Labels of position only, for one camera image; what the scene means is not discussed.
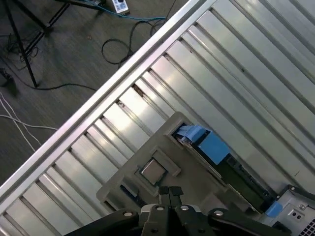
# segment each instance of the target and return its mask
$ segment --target silver metal slat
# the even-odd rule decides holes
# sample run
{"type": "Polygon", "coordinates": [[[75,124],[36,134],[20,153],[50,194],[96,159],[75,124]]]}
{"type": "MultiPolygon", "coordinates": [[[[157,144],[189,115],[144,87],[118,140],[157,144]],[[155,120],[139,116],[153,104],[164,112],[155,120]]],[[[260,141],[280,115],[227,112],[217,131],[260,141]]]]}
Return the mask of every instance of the silver metal slat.
{"type": "Polygon", "coordinates": [[[120,168],[128,161],[128,159],[122,155],[95,127],[90,127],[88,129],[88,134],[99,144],[106,157],[115,164],[117,168],[120,168]]]}
{"type": "Polygon", "coordinates": [[[89,221],[98,220],[101,216],[93,207],[78,193],[70,183],[62,178],[54,168],[49,168],[46,174],[64,191],[75,204],[89,217],[89,221]]]}
{"type": "Polygon", "coordinates": [[[299,12],[290,1],[264,0],[283,17],[290,27],[293,27],[309,44],[315,47],[315,26],[299,12]]]}
{"type": "Polygon", "coordinates": [[[117,148],[117,150],[122,153],[127,159],[133,156],[133,151],[127,147],[127,145],[108,128],[104,122],[98,119],[94,126],[117,148]]]}
{"type": "Polygon", "coordinates": [[[308,132],[314,138],[314,114],[235,35],[210,12],[206,12],[198,23],[256,79],[259,85],[281,103],[292,118],[304,126],[304,132],[308,132]]]}
{"type": "Polygon", "coordinates": [[[115,103],[105,113],[104,117],[132,144],[136,149],[149,139],[149,136],[130,119],[121,108],[115,103]]]}
{"type": "Polygon", "coordinates": [[[79,228],[36,184],[33,184],[23,196],[61,235],[79,228]]]}
{"type": "Polygon", "coordinates": [[[4,236],[25,236],[22,235],[13,225],[11,225],[3,215],[0,216],[0,232],[4,236]]]}
{"type": "Polygon", "coordinates": [[[6,212],[30,236],[54,235],[20,200],[16,200],[6,212]]]}
{"type": "Polygon", "coordinates": [[[174,110],[158,96],[142,79],[135,83],[168,117],[174,114],[174,110]]]}
{"type": "Polygon", "coordinates": [[[79,226],[92,222],[92,219],[47,174],[43,174],[39,180],[71,212],[73,217],[80,221],[79,226]]]}
{"type": "MultiPolygon", "coordinates": [[[[270,114],[275,117],[280,124],[285,127],[290,134],[295,137],[299,144],[304,146],[309,153],[315,154],[315,145],[312,141],[310,141],[301,130],[299,130],[293,122],[291,122],[276,106],[274,103],[272,103],[271,100],[269,100],[264,93],[262,93],[261,90],[241,71],[241,69],[237,68],[235,64],[233,64],[222,52],[219,48],[216,47],[216,45],[211,42],[211,40],[205,36],[199,29],[197,29],[195,26],[191,27],[189,29],[189,33],[186,33],[183,35],[184,40],[190,44],[192,47],[194,47],[196,44],[194,43],[194,39],[196,39],[209,53],[211,53],[212,56],[218,60],[222,66],[226,68],[229,73],[231,73],[243,86],[251,92],[252,96],[255,97],[260,104],[268,111],[270,114]]],[[[212,57],[210,54],[204,54],[200,52],[205,60],[208,60],[209,57],[212,57]]],[[[271,122],[273,126],[279,130],[281,129],[278,127],[274,122],[271,122]]],[[[300,150],[300,148],[297,145],[293,145],[296,149],[300,150]]]]}
{"type": "Polygon", "coordinates": [[[129,88],[121,97],[122,101],[153,133],[165,120],[133,89],[129,88]]]}
{"type": "Polygon", "coordinates": [[[220,0],[213,8],[247,40],[282,76],[294,86],[300,97],[314,108],[315,84],[313,84],[280,50],[272,44],[230,1],[220,0]]]}
{"type": "MultiPolygon", "coordinates": [[[[167,53],[175,60],[179,66],[185,70],[220,106],[223,107],[244,130],[266,150],[267,153],[277,162],[290,176],[310,192],[315,192],[315,186],[308,180],[314,176],[287,147],[279,141],[260,120],[253,115],[231,91],[183,44],[177,41],[167,53]]],[[[234,81],[235,78],[225,69],[222,77],[225,81],[234,81]]],[[[233,83],[234,89],[242,89],[238,84],[233,83]]],[[[310,159],[315,167],[315,159],[310,159]]]]}
{"type": "Polygon", "coordinates": [[[209,126],[275,191],[290,182],[170,62],[161,57],[152,69],[208,121],[209,126]]]}
{"type": "MultiPolygon", "coordinates": [[[[197,28],[193,28],[190,29],[190,32],[194,32],[194,35],[197,37],[200,37],[201,34],[200,32],[198,32],[197,28]]],[[[241,82],[237,82],[237,81],[244,81],[245,76],[244,74],[241,73],[240,70],[238,70],[235,66],[232,65],[231,62],[228,62],[227,58],[222,58],[222,55],[220,56],[221,59],[223,59],[223,61],[216,61],[217,59],[214,58],[211,54],[209,54],[207,52],[207,50],[197,42],[196,39],[194,39],[194,37],[192,35],[190,35],[189,33],[185,33],[183,35],[183,39],[185,40],[186,43],[188,43],[194,50],[196,50],[197,53],[200,54],[201,57],[203,57],[223,78],[225,78],[225,80],[228,81],[228,83],[230,83],[230,85],[236,89],[245,99],[246,101],[248,101],[252,108],[255,109],[264,119],[266,119],[266,121],[268,121],[269,125],[271,127],[273,127],[276,131],[278,131],[278,133],[301,155],[301,157],[303,157],[306,161],[308,161],[311,166],[315,167],[315,158],[310,154],[310,150],[306,149],[304,146],[301,145],[301,141],[298,139],[295,139],[292,135],[292,133],[289,133],[289,131],[286,129],[286,127],[282,124],[280,124],[267,110],[272,108],[273,110],[277,109],[275,108],[271,101],[266,100],[267,98],[264,98],[264,100],[267,101],[267,108],[263,107],[263,104],[260,104],[258,101],[256,101],[256,97],[257,96],[263,96],[261,91],[259,91],[257,89],[257,87],[255,87],[253,84],[249,84],[249,81],[245,81],[245,84],[247,85],[246,87],[242,87],[244,86],[244,84],[242,84],[241,82]],[[231,77],[231,75],[229,75],[228,73],[231,73],[231,75],[234,77],[234,79],[228,79],[231,77]]],[[[213,53],[213,51],[219,51],[213,44],[209,44],[209,40],[207,40],[207,42],[205,41],[206,38],[202,39],[203,45],[207,45],[207,49],[209,49],[209,47],[211,48],[211,52],[213,53]]],[[[299,132],[300,135],[302,135],[302,133],[282,114],[280,113],[279,110],[276,110],[276,113],[278,115],[280,115],[281,117],[283,117],[285,119],[285,121],[292,127],[294,128],[294,132],[299,132]]],[[[310,143],[312,145],[312,149],[314,150],[314,145],[313,143],[311,143],[311,141],[307,140],[308,143],[310,143]]]]}
{"type": "Polygon", "coordinates": [[[283,35],[278,29],[270,23],[270,20],[266,16],[261,15],[255,8],[256,5],[250,4],[247,0],[237,0],[238,4],[247,12],[253,19],[255,19],[273,39],[275,39],[282,47],[284,47],[290,56],[294,58],[295,64],[298,64],[299,67],[307,70],[308,74],[315,75],[315,65],[313,62],[307,58],[303,53],[307,52],[314,59],[314,55],[310,53],[306,48],[303,52],[300,52],[293,44],[283,35]]]}
{"type": "Polygon", "coordinates": [[[69,152],[56,161],[56,169],[86,195],[101,216],[109,213],[96,198],[96,192],[102,185],[69,152]]]}
{"type": "Polygon", "coordinates": [[[163,97],[175,111],[183,113],[191,122],[199,124],[200,121],[196,119],[182,104],[178,101],[173,94],[163,86],[157,78],[153,77],[149,72],[142,75],[143,79],[153,88],[157,94],[163,97]]]}
{"type": "Polygon", "coordinates": [[[299,3],[304,10],[308,11],[308,13],[315,18],[315,2],[312,0],[291,0],[299,3]]]}
{"type": "Polygon", "coordinates": [[[72,146],[72,153],[89,168],[98,181],[105,183],[118,170],[85,136],[81,136],[72,146]]]}
{"type": "Polygon", "coordinates": [[[238,3],[242,3],[242,6],[246,11],[248,11],[253,17],[262,25],[269,25],[269,23],[275,28],[272,30],[272,27],[268,29],[268,33],[272,34],[273,36],[283,35],[283,38],[288,40],[294,47],[301,52],[302,55],[307,57],[313,64],[315,64],[315,55],[314,52],[310,52],[310,50],[292,33],[288,28],[286,28],[275,15],[273,15],[259,0],[237,0],[238,3]]]}

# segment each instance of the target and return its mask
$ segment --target black cable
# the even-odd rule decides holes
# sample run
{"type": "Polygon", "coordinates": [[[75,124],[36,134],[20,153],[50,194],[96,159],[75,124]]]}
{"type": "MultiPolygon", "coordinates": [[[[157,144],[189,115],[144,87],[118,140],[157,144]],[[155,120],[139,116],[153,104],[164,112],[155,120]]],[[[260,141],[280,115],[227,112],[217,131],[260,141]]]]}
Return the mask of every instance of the black cable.
{"type": "Polygon", "coordinates": [[[121,67],[122,63],[124,63],[125,61],[127,61],[133,54],[135,54],[135,52],[137,51],[134,51],[132,49],[132,38],[133,38],[133,34],[134,34],[134,31],[135,29],[137,28],[138,25],[141,25],[141,24],[147,24],[147,25],[150,25],[151,26],[151,29],[150,29],[150,37],[153,36],[154,33],[157,32],[157,27],[158,26],[162,26],[164,25],[168,20],[169,20],[169,14],[171,13],[174,5],[175,5],[175,2],[177,0],[174,0],[169,11],[167,12],[167,15],[165,17],[165,19],[159,19],[159,20],[156,20],[156,22],[154,24],[151,24],[150,22],[148,21],[138,21],[137,23],[135,23],[133,25],[133,27],[131,28],[131,31],[130,31],[130,35],[129,35],[129,43],[126,44],[125,42],[123,42],[122,40],[118,39],[118,38],[110,38],[108,40],[106,40],[103,45],[102,45],[102,48],[101,48],[101,53],[103,55],[103,58],[105,59],[105,61],[107,61],[108,63],[112,64],[112,65],[118,65],[118,68],[121,67]],[[127,48],[127,54],[122,58],[120,59],[119,61],[111,61],[110,59],[108,59],[108,57],[105,55],[105,46],[108,45],[108,43],[110,42],[116,42],[116,43],[119,43],[121,45],[123,45],[124,47],[127,48]]]}
{"type": "MultiPolygon", "coordinates": [[[[39,30],[34,30],[32,31],[31,33],[29,33],[26,37],[24,38],[21,38],[21,41],[22,43],[30,43],[32,41],[32,36],[35,34],[35,33],[38,33],[39,30]]],[[[5,57],[6,59],[10,60],[12,62],[12,64],[14,64],[14,66],[16,67],[17,70],[22,70],[24,68],[26,68],[26,65],[21,67],[21,68],[18,68],[15,63],[13,63],[14,61],[18,61],[20,63],[23,63],[24,62],[24,58],[22,57],[21,55],[21,51],[20,51],[20,48],[19,48],[19,45],[18,45],[18,42],[15,38],[13,38],[15,35],[13,34],[9,34],[7,35],[8,37],[8,41],[7,41],[7,44],[6,46],[3,48],[4,52],[6,53],[5,57]],[[20,60],[15,60],[15,59],[11,59],[9,57],[9,55],[17,55],[20,57],[20,60]]],[[[36,57],[37,54],[39,52],[39,49],[37,46],[33,47],[32,50],[28,53],[27,57],[28,57],[28,60],[29,62],[31,63],[32,62],[32,58],[36,57]]]]}
{"type": "Polygon", "coordinates": [[[75,83],[65,83],[65,84],[61,84],[61,85],[58,85],[58,86],[54,86],[54,87],[50,87],[50,88],[36,88],[36,87],[33,87],[29,84],[27,84],[26,82],[24,82],[15,72],[14,70],[11,68],[11,66],[8,65],[8,63],[2,58],[0,57],[0,59],[4,62],[4,64],[11,70],[11,72],[15,75],[15,77],[25,86],[31,88],[31,89],[34,89],[34,90],[43,90],[43,91],[48,91],[48,90],[55,90],[55,89],[59,89],[59,88],[62,88],[62,87],[65,87],[65,86],[77,86],[77,87],[82,87],[82,88],[86,88],[86,89],[90,89],[90,90],[93,90],[93,91],[96,91],[95,88],[92,88],[90,86],[87,86],[87,85],[81,85],[81,84],[75,84],[75,83]]]}

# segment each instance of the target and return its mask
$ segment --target black tripod leg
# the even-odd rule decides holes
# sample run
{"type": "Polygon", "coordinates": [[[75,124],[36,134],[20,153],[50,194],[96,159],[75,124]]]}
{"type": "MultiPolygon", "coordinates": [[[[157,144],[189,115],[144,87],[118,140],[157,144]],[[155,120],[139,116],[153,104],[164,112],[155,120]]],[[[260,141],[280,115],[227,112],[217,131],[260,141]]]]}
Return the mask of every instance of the black tripod leg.
{"type": "Polygon", "coordinates": [[[37,23],[43,30],[46,30],[47,25],[42,23],[40,19],[38,19],[26,6],[24,6],[18,0],[12,0],[28,17],[30,17],[35,23],[37,23]]]}
{"type": "Polygon", "coordinates": [[[35,77],[34,77],[34,75],[33,75],[33,71],[32,71],[32,68],[31,68],[29,59],[28,59],[28,57],[27,57],[27,55],[26,55],[26,53],[25,53],[25,51],[24,51],[23,44],[22,44],[22,41],[21,41],[21,38],[20,38],[20,35],[19,35],[19,32],[18,32],[18,29],[17,29],[16,26],[15,26],[15,23],[14,23],[14,20],[13,20],[13,17],[12,17],[11,11],[10,11],[10,8],[9,8],[9,6],[8,6],[8,3],[7,3],[6,0],[2,0],[2,3],[3,3],[3,6],[4,6],[4,8],[5,8],[5,11],[6,11],[7,15],[8,15],[8,18],[9,18],[9,21],[10,21],[10,24],[11,24],[11,27],[12,27],[12,29],[13,29],[14,35],[15,35],[15,37],[16,37],[16,40],[17,40],[17,42],[18,42],[20,51],[21,51],[21,53],[22,53],[22,57],[23,57],[23,59],[24,59],[24,61],[25,61],[25,63],[26,63],[26,67],[27,67],[28,70],[29,70],[29,73],[30,73],[30,76],[31,76],[31,80],[32,80],[34,86],[37,87],[37,86],[38,86],[38,85],[37,85],[37,82],[36,82],[35,77]]]}

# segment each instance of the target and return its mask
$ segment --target metal frame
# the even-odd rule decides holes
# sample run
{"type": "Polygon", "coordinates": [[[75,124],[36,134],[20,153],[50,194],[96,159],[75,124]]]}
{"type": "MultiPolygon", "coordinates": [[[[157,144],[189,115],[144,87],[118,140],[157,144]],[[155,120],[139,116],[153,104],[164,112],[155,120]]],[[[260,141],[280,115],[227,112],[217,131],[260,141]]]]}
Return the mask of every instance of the metal frame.
{"type": "Polygon", "coordinates": [[[0,214],[23,194],[215,1],[188,1],[150,38],[0,187],[0,214]]]}

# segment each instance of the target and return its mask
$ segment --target metal bolt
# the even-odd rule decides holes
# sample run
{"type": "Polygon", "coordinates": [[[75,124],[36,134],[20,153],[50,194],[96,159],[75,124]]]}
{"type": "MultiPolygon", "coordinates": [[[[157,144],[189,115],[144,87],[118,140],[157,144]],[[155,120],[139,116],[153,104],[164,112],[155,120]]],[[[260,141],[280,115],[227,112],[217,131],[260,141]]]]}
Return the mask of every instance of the metal bolt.
{"type": "Polygon", "coordinates": [[[216,215],[216,216],[223,216],[224,214],[223,214],[222,211],[216,210],[216,211],[215,211],[215,215],[216,215]]]}
{"type": "Polygon", "coordinates": [[[188,206],[181,206],[181,209],[182,210],[189,210],[189,207],[188,206]]]}
{"type": "Polygon", "coordinates": [[[131,213],[131,212],[125,212],[125,213],[124,213],[124,216],[126,216],[126,217],[132,216],[132,213],[131,213]]]}

